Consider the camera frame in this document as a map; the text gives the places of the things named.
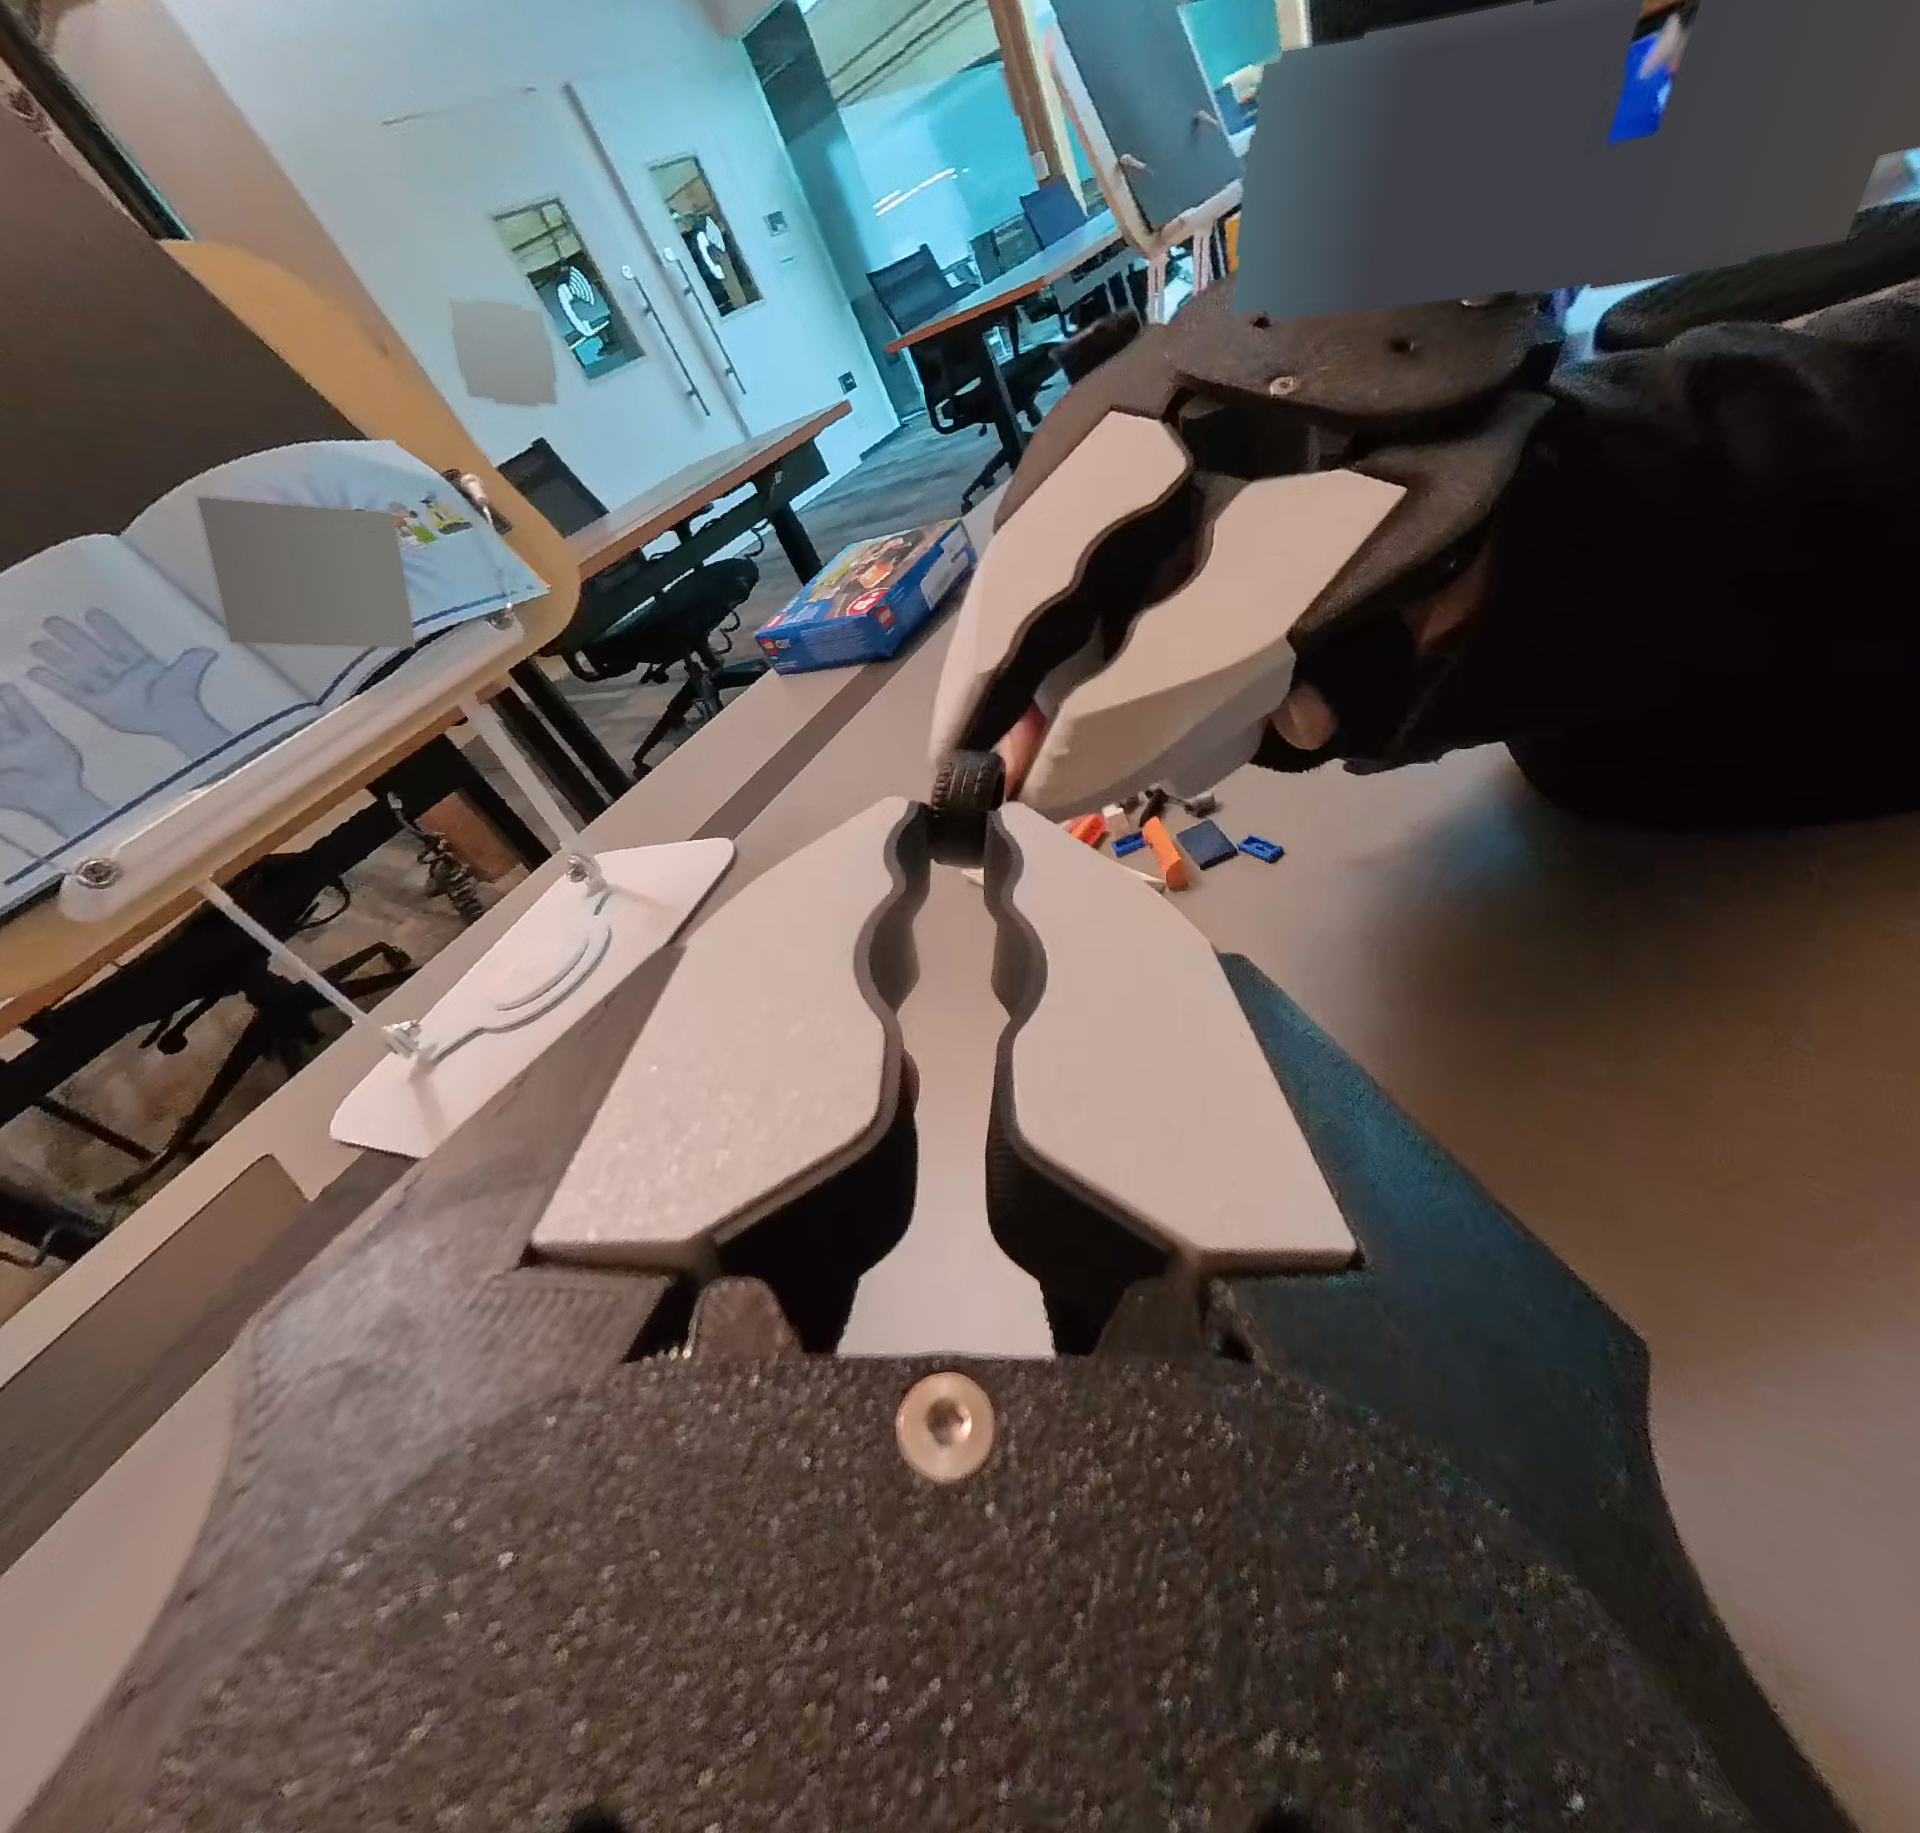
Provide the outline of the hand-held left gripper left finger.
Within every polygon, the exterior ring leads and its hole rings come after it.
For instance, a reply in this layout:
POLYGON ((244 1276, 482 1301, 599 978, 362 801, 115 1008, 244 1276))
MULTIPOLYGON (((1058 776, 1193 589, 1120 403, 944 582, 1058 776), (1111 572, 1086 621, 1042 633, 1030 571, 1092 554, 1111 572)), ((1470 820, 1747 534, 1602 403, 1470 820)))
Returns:
POLYGON ((844 1333, 915 1206, 899 1005, 918 808, 871 806, 692 933, 535 1223, 535 1256, 765 1282, 844 1333))

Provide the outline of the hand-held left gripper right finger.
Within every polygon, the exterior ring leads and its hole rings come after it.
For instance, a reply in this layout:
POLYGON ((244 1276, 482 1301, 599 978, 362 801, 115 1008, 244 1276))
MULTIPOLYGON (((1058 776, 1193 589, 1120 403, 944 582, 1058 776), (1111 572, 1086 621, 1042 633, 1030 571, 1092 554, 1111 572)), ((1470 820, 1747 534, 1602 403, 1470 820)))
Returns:
POLYGON ((990 1230, 1054 1333, 1127 1290, 1336 1274, 1356 1238, 1207 937, 1024 806, 990 822, 990 1230))

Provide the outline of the blue lego box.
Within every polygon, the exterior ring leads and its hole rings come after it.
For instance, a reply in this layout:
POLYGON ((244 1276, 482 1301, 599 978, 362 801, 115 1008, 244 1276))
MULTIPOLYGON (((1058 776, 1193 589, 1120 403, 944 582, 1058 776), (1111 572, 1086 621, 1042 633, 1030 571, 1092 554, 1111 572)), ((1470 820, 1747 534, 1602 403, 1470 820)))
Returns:
POLYGON ((860 540, 832 560, 756 635, 782 676, 891 661, 974 575, 963 521, 860 540))

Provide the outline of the long wooden desk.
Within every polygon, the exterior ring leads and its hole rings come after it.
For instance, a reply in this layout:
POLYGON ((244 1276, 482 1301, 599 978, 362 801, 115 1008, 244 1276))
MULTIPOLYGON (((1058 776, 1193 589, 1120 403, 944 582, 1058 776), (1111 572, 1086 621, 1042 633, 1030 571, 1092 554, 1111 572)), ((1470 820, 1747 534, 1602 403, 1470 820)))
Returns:
POLYGON ((1014 468, 1021 464, 1026 436, 1021 426, 1021 407, 1012 401, 1002 363, 992 354, 990 330, 1017 320, 1026 301, 1058 286, 1067 286, 1065 305, 1073 305, 1112 280, 1115 268, 1125 273, 1130 252, 1117 216, 1111 210, 1094 215, 1073 235, 1047 245, 1035 257, 932 314, 914 330, 901 332, 885 352, 889 359, 901 359, 955 334, 961 363, 983 382, 989 418, 1008 466, 1014 468))

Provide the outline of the black office chair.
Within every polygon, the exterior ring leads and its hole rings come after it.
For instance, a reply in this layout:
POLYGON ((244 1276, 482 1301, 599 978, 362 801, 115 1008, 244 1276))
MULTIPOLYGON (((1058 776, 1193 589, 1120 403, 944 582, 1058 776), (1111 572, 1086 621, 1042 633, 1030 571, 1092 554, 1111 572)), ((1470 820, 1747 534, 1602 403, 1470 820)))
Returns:
POLYGON ((728 658, 759 566, 751 556, 727 556, 764 523, 759 499, 747 499, 710 523, 678 525, 675 552, 628 554, 584 584, 577 616, 558 643, 577 679, 603 687, 639 676, 655 687, 670 667, 684 669, 682 687, 636 745, 635 779, 649 772, 649 750, 668 734, 715 716, 727 691, 751 687, 765 671, 760 658, 728 658))

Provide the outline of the person's right hand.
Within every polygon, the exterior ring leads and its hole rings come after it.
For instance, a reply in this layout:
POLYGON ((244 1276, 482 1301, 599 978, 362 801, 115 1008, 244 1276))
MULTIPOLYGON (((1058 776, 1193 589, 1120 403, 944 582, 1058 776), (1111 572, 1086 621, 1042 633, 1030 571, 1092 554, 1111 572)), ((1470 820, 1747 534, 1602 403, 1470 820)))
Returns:
POLYGON ((1430 575, 1400 605, 1342 619, 1311 642, 1262 728, 1255 766, 1277 775, 1327 763, 1351 775, 1392 770, 1404 728, 1470 635, 1491 566, 1491 552, 1478 552, 1430 575))

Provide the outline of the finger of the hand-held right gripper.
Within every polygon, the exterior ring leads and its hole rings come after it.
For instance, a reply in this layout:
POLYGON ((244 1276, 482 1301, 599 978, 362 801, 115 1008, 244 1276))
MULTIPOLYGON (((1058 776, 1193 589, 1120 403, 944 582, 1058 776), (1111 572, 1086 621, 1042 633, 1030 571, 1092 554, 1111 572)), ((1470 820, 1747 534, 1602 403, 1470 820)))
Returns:
POLYGON ((1026 715, 1057 719, 1180 568, 1193 523, 1187 447, 1169 422, 1125 411, 1006 501, 948 643, 930 761, 981 754, 1026 715))
POLYGON ((1245 766, 1292 683, 1294 621, 1404 498, 1356 471, 1248 484, 1187 584, 1065 695, 1021 801, 1075 818, 1148 787, 1202 793, 1245 766))

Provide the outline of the person's right forearm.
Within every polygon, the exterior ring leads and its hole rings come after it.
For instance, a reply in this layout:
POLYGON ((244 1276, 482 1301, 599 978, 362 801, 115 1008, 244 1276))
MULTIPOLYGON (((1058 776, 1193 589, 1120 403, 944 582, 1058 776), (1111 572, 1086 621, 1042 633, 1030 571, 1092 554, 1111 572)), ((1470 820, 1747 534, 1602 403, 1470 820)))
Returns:
POLYGON ((1915 812, 1915 276, 1595 359, 1552 399, 1389 772, 1503 747, 1548 804, 1640 832, 1915 812))

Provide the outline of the pile of loose lego pieces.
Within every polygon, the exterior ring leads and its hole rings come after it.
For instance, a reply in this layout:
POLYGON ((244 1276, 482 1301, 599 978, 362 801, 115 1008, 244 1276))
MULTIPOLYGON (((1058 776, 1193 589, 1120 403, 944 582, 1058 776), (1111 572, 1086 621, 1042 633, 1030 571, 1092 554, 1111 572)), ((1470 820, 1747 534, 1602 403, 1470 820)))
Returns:
POLYGON ((1236 856, 1235 842, 1245 834, 1260 834, 1283 844, 1274 832, 1262 832, 1243 801, 1229 797, 1222 790, 1199 793, 1172 793, 1162 787, 1130 793, 1092 812, 1078 812, 1063 822, 1069 838, 1125 866, 1138 880, 1160 892, 1190 892, 1204 880, 1239 865, 1260 865, 1236 856))

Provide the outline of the open instruction booklet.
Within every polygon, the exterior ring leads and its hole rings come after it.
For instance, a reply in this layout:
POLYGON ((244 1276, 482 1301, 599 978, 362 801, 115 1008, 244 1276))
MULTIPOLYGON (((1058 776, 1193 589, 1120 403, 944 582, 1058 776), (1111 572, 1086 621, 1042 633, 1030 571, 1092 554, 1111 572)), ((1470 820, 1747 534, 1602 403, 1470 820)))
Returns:
POLYGON ((383 442, 269 448, 2 582, 4 916, 417 648, 546 596, 452 483, 383 442))

